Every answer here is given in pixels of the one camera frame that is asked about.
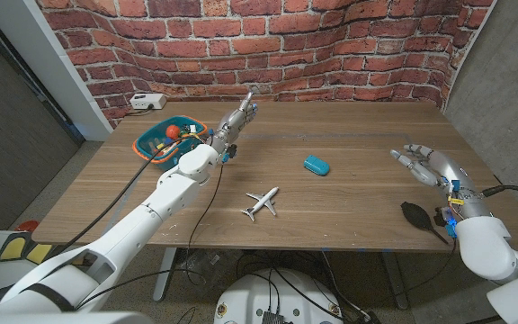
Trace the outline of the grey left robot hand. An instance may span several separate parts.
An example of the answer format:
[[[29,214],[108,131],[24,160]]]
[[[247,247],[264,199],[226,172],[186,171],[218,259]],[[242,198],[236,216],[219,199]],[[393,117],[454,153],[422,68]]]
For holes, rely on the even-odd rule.
[[[215,130],[210,146],[222,155],[230,145],[234,144],[241,130],[253,120],[256,115],[257,105],[251,103],[255,93],[250,91],[241,101],[238,108],[228,112],[219,122]]]

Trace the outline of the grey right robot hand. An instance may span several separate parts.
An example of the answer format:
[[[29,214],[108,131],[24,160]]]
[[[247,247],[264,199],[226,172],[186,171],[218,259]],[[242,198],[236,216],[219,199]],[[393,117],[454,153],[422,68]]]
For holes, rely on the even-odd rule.
[[[474,196],[478,190],[467,172],[452,158],[424,145],[407,144],[404,152],[392,149],[390,155],[406,167],[423,185],[439,189],[443,194]]]

